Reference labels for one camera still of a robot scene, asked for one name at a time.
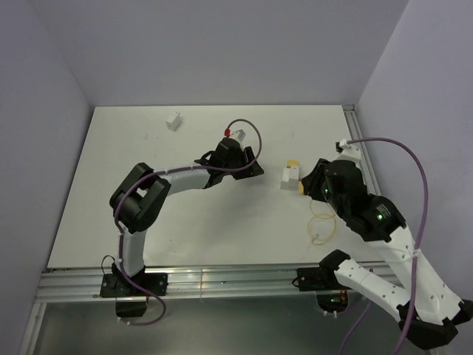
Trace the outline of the white cube socket adapter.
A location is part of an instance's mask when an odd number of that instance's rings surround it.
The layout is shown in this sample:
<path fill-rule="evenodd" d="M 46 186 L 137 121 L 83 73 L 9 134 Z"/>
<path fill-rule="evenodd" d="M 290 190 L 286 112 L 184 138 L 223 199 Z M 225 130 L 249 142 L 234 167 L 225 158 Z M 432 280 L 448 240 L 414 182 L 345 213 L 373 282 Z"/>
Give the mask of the white cube socket adapter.
<path fill-rule="evenodd" d="M 283 169 L 280 189 L 293 192 L 299 190 L 299 166 L 287 166 Z"/>

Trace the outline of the yellow dual USB charger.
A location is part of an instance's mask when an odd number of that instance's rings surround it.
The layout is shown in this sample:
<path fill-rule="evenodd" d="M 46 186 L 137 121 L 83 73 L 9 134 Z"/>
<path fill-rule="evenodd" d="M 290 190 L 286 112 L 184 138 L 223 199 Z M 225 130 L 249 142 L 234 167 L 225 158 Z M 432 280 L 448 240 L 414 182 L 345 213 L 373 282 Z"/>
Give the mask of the yellow dual USB charger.
<path fill-rule="evenodd" d="M 299 162 L 297 160 L 288 160 L 287 161 L 287 168 L 292 169 L 292 168 L 299 168 Z"/>

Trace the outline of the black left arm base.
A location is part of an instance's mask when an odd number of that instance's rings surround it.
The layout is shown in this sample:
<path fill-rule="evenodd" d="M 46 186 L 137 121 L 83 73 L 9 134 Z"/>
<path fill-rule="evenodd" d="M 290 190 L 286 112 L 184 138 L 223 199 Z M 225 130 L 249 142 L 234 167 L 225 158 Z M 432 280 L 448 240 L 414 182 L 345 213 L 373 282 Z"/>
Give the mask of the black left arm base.
<path fill-rule="evenodd" d="M 139 288 L 126 281 L 121 274 L 106 274 L 103 276 L 99 295 L 101 298 L 144 297 L 148 296 L 143 291 L 146 290 L 161 297 L 166 294 L 168 275 L 166 273 L 145 273 L 133 277 L 132 281 L 139 285 Z"/>

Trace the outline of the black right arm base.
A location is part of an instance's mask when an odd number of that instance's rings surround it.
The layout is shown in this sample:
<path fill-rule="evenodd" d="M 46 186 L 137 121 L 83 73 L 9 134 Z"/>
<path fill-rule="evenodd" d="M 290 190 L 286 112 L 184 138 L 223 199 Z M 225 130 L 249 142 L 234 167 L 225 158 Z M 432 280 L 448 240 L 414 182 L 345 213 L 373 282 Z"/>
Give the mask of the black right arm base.
<path fill-rule="evenodd" d="M 298 268 L 294 282 L 300 291 L 334 291 L 344 287 L 334 272 L 324 267 Z"/>

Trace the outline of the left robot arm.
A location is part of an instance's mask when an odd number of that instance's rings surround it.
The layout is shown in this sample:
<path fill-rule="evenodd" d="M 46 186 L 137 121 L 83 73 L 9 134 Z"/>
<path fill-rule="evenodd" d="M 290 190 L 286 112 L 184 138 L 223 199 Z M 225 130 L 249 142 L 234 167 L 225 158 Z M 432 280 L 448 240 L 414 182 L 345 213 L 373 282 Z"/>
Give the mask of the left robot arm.
<path fill-rule="evenodd" d="M 119 230 L 118 258 L 113 268 L 118 288 L 127 295 L 145 289 L 146 232 L 156 221 L 167 197 L 210 189 L 226 176 L 243 180 L 263 175 L 258 157 L 259 153 L 249 146 L 243 148 L 238 139 L 223 138 L 215 150 L 187 166 L 155 171 L 146 163 L 135 165 L 109 201 Z"/>

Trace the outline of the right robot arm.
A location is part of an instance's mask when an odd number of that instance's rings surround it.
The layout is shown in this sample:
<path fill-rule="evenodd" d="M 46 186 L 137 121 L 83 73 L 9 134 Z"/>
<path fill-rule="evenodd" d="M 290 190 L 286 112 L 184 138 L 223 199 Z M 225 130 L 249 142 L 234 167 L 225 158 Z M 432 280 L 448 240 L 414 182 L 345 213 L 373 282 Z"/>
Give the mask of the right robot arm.
<path fill-rule="evenodd" d="M 320 159 L 302 178 L 304 195 L 327 202 L 346 226 L 376 250 L 392 269 L 396 286 L 336 249 L 319 263 L 319 279 L 328 288 L 351 288 L 383 308 L 423 350 L 448 345 L 457 326 L 472 320 L 472 301 L 456 295 L 430 265 L 406 220 L 386 197 L 368 192 L 361 170 L 349 160 Z"/>

